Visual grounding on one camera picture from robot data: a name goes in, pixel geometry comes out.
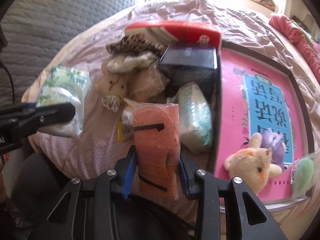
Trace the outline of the green white tissue pack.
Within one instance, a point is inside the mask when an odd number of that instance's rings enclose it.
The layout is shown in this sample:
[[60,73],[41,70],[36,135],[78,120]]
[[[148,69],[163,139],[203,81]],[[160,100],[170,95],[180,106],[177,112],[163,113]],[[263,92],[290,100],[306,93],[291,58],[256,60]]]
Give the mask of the green white tissue pack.
[[177,93],[181,143],[194,155],[209,152],[213,143],[210,105],[200,87],[190,82]]

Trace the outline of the yellow white snack packet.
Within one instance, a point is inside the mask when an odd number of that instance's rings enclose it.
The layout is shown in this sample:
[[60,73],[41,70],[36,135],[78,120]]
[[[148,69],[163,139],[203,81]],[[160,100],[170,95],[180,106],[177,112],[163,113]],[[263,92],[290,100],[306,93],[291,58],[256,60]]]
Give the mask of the yellow white snack packet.
[[121,98],[122,102],[125,105],[125,108],[121,114],[119,123],[118,123],[118,141],[124,142],[130,139],[134,134],[133,126],[133,111],[135,110],[134,106],[130,104],[130,100],[126,98]]

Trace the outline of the beige plush bear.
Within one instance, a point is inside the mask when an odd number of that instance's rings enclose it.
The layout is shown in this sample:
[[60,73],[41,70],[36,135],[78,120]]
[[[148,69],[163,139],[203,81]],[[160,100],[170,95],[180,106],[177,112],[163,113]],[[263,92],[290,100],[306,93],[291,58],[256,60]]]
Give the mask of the beige plush bear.
[[231,178],[240,177],[258,194],[271,178],[279,177],[283,170],[280,166],[271,163],[271,148],[261,148],[263,137],[254,133],[248,142],[248,147],[229,156],[223,166]]

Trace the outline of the grey quilted headboard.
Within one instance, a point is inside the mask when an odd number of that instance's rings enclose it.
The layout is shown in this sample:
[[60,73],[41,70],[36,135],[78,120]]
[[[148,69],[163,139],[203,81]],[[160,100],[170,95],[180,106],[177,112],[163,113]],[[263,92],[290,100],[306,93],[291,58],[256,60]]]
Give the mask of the grey quilted headboard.
[[1,104],[24,91],[72,38],[136,0],[1,0]]

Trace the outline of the dark blue box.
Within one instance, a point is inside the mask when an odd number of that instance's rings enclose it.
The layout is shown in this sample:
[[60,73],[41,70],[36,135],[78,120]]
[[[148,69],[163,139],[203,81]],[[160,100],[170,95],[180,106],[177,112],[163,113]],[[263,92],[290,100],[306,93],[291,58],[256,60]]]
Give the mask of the dark blue box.
[[220,60],[211,44],[176,41],[169,44],[158,61],[159,71],[169,79],[165,93],[174,96],[190,82],[196,83],[209,101],[214,92]]

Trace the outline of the pink blue book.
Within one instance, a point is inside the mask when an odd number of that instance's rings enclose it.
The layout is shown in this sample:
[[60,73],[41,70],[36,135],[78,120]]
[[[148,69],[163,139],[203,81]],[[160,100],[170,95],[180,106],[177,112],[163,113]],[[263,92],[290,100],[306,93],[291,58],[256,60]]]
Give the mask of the pink blue book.
[[227,179],[223,163],[244,148],[255,132],[272,129],[283,135],[285,170],[259,193],[264,203],[292,197],[291,164],[308,154],[304,116],[292,82],[278,69],[224,48],[221,62],[221,127],[214,174]]

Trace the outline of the pink quilt bedspread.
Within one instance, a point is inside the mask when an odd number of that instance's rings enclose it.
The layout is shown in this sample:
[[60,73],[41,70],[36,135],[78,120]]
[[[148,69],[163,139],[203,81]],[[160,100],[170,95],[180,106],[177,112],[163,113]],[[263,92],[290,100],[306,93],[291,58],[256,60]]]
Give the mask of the pink quilt bedspread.
[[[107,59],[106,45],[120,40],[124,29],[144,20],[186,20],[218,27],[225,41],[261,53],[287,67],[300,87],[311,120],[315,144],[319,144],[319,83],[307,62],[266,17],[241,10],[225,9],[208,0],[157,0],[125,9],[82,31],[58,52],[36,81],[23,94],[23,101],[35,100],[53,66],[89,72],[92,80],[101,76],[100,66]],[[130,142],[116,141],[119,115],[105,109],[97,95],[86,98],[84,130],[79,139],[36,133],[29,137],[32,148],[43,153],[66,176],[95,178],[122,158]]]

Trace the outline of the green floral tissue pack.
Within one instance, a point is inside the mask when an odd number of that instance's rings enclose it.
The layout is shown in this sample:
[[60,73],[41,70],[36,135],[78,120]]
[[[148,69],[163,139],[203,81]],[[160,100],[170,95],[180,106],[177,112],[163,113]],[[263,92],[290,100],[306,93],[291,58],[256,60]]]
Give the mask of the green floral tissue pack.
[[91,88],[89,72],[62,65],[53,66],[37,98],[37,106],[50,106],[71,103],[75,116],[64,124],[54,124],[40,129],[41,133],[77,138],[84,125],[84,108],[87,94]]

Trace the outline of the shallow dark cardboard box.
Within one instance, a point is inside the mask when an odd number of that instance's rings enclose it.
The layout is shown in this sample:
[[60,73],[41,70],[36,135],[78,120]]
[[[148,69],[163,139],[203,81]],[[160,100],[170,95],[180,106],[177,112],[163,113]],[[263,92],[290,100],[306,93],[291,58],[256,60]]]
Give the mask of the shallow dark cardboard box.
[[[215,171],[215,164],[216,164],[216,159],[217,159],[217,150],[219,147],[219,138],[220,138],[220,127],[221,127],[221,62],[222,62],[222,50],[226,49],[231,49],[236,52],[245,54],[249,57],[252,57],[256,60],[262,61],[266,64],[271,65],[272,67],[278,69],[279,71],[283,72],[284,74],[288,75],[292,85],[297,92],[297,98],[300,103],[301,111],[304,116],[304,124],[305,124],[305,129],[306,129],[306,139],[308,141],[308,148],[309,152],[308,154],[312,153],[315,150],[314,146],[314,139],[313,139],[313,134],[312,134],[312,127],[311,127],[311,121],[309,118],[308,110],[306,108],[305,101],[303,99],[302,93],[300,91],[300,88],[292,74],[292,72],[287,69],[284,65],[279,64],[278,62],[274,61],[273,59],[266,57],[260,53],[257,53],[256,51],[253,51],[251,49],[248,49],[246,47],[231,43],[231,42],[223,42],[222,44],[222,49],[221,49],[221,56],[220,56],[220,66],[218,68],[218,74],[216,78],[216,94],[217,94],[217,99],[216,99],[216,104],[214,107],[215,110],[215,119],[214,119],[214,142],[213,142],[213,154],[210,158],[208,167],[209,169],[214,173]],[[277,203],[264,203],[266,208],[271,211],[271,212],[276,212],[276,211],[283,211],[286,209],[289,209],[291,207],[297,206],[299,204],[302,204],[305,202],[307,199],[311,197],[310,193],[306,193],[300,197],[294,197],[292,196],[286,201],[282,202],[277,202]]]

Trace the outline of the orange face mask pack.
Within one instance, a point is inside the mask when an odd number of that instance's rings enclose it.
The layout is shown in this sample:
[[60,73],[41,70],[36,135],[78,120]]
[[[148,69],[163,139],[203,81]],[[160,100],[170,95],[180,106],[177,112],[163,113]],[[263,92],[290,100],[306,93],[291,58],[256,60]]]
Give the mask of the orange face mask pack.
[[179,106],[153,104],[133,111],[139,189],[142,194],[178,198]]

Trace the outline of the red tissue box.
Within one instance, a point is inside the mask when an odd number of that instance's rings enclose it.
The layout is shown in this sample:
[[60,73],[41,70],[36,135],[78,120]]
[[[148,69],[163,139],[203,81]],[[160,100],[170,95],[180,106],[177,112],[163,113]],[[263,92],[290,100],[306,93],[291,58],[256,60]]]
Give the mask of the red tissue box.
[[210,44],[221,49],[222,37],[217,26],[195,21],[140,21],[128,25],[126,36],[142,34],[152,43],[168,46],[171,42],[187,41]]

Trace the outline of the cream plush doll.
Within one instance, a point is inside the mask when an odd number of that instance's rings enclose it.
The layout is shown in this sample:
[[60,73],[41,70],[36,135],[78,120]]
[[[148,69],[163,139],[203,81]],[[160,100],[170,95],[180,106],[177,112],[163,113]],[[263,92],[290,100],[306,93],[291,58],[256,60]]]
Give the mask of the cream plush doll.
[[94,89],[102,97],[102,105],[117,113],[122,98],[128,96],[128,82],[134,72],[112,73],[107,70],[106,63],[101,65],[101,70],[103,77],[94,84]]

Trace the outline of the purple sachet flower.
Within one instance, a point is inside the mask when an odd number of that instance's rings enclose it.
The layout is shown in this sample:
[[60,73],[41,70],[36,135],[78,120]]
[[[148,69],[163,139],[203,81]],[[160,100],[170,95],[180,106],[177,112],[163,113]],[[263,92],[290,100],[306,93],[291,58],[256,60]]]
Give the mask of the purple sachet flower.
[[271,163],[278,165],[282,170],[285,170],[284,156],[286,153],[286,145],[282,142],[283,135],[273,132],[268,128],[262,133],[261,148],[270,148],[272,151]]

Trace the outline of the leopard print scrunchie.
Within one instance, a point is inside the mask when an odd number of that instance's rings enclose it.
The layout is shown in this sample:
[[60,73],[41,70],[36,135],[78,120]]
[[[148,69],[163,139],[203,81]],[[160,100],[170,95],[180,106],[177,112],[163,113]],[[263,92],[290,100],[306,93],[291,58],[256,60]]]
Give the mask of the leopard print scrunchie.
[[120,41],[106,45],[106,50],[110,54],[129,53],[139,55],[148,51],[159,56],[163,48],[162,44],[150,42],[141,33],[124,36]]

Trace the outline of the white floral scrunchie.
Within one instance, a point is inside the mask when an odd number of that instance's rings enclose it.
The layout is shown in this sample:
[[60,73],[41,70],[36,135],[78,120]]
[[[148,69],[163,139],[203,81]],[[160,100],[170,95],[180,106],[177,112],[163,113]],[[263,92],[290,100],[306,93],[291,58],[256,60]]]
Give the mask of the white floral scrunchie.
[[123,74],[132,72],[134,69],[144,69],[158,60],[158,56],[147,51],[133,56],[129,54],[116,54],[110,56],[102,65],[104,74]]

